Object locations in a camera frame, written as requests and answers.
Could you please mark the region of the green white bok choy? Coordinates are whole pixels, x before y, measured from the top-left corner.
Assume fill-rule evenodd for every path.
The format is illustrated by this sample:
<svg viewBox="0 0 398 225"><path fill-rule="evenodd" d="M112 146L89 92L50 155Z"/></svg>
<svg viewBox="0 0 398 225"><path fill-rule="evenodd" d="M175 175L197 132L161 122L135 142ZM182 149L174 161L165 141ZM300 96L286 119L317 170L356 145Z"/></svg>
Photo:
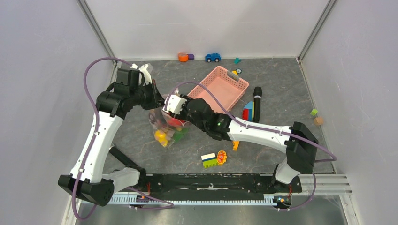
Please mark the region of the green white bok choy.
<svg viewBox="0 0 398 225"><path fill-rule="evenodd" d="M177 143L178 141L180 141L184 135L189 131L189 128L186 127L177 127L176 131L174 132L172 139L175 143Z"/></svg>

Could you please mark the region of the small red apple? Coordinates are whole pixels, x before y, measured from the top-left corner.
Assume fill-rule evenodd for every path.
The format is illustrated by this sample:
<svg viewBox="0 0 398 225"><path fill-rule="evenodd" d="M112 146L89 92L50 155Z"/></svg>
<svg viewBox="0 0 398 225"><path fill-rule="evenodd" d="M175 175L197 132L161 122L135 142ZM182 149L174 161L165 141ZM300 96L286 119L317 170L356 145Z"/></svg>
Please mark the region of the small red apple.
<svg viewBox="0 0 398 225"><path fill-rule="evenodd" d="M171 117L170 115L166 114L166 122L170 126L173 127L183 127L184 121Z"/></svg>

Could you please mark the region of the clear zip top bag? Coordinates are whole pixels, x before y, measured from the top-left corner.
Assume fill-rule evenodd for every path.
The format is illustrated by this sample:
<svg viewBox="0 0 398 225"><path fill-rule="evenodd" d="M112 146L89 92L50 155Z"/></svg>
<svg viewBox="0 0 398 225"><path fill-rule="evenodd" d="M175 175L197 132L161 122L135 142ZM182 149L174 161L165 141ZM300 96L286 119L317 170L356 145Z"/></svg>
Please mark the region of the clear zip top bag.
<svg viewBox="0 0 398 225"><path fill-rule="evenodd" d="M172 136L174 134L174 132L176 131L177 127L173 127L170 126L169 124L167 124L166 122L166 114L163 110L162 110L162 106L159 106L158 108L155 109L151 109L149 110L148 113L148 119L149 122L152 126L153 129L153 134L155 133L155 131L157 130L162 130L167 134L167 139L168 139L168 146L174 144L175 142L172 139ZM191 123L184 121L184 128L190 128Z"/></svg>

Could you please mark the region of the yellow lemon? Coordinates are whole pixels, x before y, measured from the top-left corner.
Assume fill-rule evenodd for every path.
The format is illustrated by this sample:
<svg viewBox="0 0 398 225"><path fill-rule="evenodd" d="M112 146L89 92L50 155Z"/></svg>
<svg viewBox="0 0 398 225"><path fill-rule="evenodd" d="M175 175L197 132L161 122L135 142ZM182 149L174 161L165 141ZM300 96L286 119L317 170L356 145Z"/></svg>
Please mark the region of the yellow lemon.
<svg viewBox="0 0 398 225"><path fill-rule="evenodd" d="M161 144L161 146L163 147L168 146L167 134L164 131L162 130L155 131L154 137Z"/></svg>

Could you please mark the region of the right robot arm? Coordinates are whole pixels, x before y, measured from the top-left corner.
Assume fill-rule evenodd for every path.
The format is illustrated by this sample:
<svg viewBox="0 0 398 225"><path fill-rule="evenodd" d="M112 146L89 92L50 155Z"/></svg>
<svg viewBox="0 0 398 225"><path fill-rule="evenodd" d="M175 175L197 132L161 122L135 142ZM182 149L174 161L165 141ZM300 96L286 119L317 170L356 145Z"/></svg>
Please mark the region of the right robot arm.
<svg viewBox="0 0 398 225"><path fill-rule="evenodd" d="M202 98L174 94L165 101L164 110L175 119L190 122L215 140L250 142L284 153L285 159L276 166L271 178L271 186L276 191L284 191L300 174L313 173L318 141L300 122L290 127L249 122L215 112Z"/></svg>

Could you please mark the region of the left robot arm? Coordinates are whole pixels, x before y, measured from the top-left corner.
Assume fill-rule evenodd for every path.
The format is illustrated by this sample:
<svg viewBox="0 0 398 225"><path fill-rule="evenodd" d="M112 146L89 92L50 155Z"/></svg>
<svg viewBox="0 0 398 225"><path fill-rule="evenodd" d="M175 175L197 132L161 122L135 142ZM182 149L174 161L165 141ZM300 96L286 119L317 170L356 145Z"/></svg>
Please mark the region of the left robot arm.
<svg viewBox="0 0 398 225"><path fill-rule="evenodd" d="M126 114L135 106L144 110L156 109L164 105L164 98L153 83L149 64L129 70L119 69L113 90L100 93L96 100L98 114L93 116L92 128L82 153L69 174L61 175L58 185L70 195L77 184L76 197L105 206L115 192L131 186L142 191L147 186L144 169L131 161L124 161L125 168L104 174L103 168L112 147L114 136Z"/></svg>

